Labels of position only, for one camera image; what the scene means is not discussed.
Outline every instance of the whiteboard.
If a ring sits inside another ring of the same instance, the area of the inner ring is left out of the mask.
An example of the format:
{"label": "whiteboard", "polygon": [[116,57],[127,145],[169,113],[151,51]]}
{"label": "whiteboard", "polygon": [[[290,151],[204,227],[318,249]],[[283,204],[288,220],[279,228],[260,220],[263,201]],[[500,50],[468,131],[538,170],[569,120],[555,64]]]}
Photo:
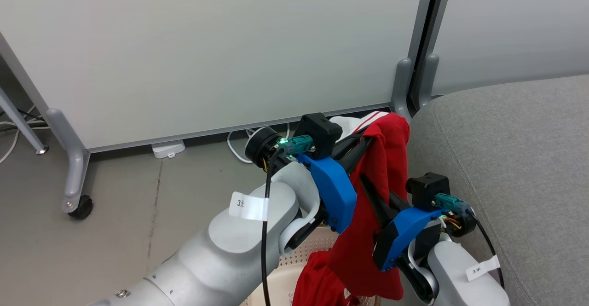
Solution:
{"label": "whiteboard", "polygon": [[589,0],[448,0],[433,95],[589,74]]}
{"label": "whiteboard", "polygon": [[387,103],[419,0],[0,0],[92,149]]}

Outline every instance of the caster wheel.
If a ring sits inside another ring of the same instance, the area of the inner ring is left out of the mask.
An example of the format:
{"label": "caster wheel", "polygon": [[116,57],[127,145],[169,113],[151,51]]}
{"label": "caster wheel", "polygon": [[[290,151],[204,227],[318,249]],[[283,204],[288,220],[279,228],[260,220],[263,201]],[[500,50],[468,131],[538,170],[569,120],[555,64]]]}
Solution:
{"label": "caster wheel", "polygon": [[74,219],[83,220],[90,215],[92,212],[92,208],[94,208],[94,204],[92,204],[92,199],[90,197],[83,195],[80,197],[80,203],[78,204],[78,208],[76,208],[73,212],[68,213]]}

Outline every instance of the white label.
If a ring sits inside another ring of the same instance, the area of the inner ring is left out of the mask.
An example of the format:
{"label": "white label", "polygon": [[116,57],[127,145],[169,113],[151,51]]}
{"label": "white label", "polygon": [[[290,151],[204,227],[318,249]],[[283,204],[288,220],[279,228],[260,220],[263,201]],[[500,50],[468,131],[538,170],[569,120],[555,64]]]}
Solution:
{"label": "white label", "polygon": [[268,199],[234,192],[229,203],[229,215],[247,220],[268,220]]}
{"label": "white label", "polygon": [[494,269],[497,269],[499,267],[500,267],[499,266],[499,259],[495,255],[491,259],[488,259],[487,261],[480,262],[480,264],[477,264],[476,266],[472,266],[471,268],[468,268],[467,269],[468,280],[472,281],[473,279],[481,277],[482,274],[484,274],[488,271],[492,271]]}

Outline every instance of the gray floor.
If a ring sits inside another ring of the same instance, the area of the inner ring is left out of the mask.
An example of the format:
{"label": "gray floor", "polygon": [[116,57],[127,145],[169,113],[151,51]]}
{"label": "gray floor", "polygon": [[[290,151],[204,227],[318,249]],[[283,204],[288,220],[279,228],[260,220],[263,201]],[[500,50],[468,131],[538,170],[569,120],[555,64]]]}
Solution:
{"label": "gray floor", "polygon": [[[95,208],[78,222],[59,210],[65,152],[49,130],[37,134],[48,153],[35,155],[21,137],[0,165],[0,306],[80,306],[128,287],[206,227],[232,191],[265,178],[210,138],[173,159],[148,147],[94,155],[85,193]],[[12,139],[0,134],[0,155]],[[385,304],[416,305],[411,297]]]}

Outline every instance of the beige plastic basket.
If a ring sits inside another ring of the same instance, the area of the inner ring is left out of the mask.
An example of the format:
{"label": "beige plastic basket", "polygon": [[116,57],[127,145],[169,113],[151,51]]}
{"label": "beige plastic basket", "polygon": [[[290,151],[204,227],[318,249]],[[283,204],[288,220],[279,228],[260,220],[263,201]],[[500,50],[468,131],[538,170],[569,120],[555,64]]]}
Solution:
{"label": "beige plastic basket", "polygon": [[[337,233],[327,226],[313,231],[294,252],[280,257],[280,264],[268,275],[268,288],[272,306],[292,306],[296,281],[311,253],[329,250],[337,239]],[[361,306],[380,306],[379,297],[359,297]],[[261,286],[246,299],[241,306],[265,306]]]}

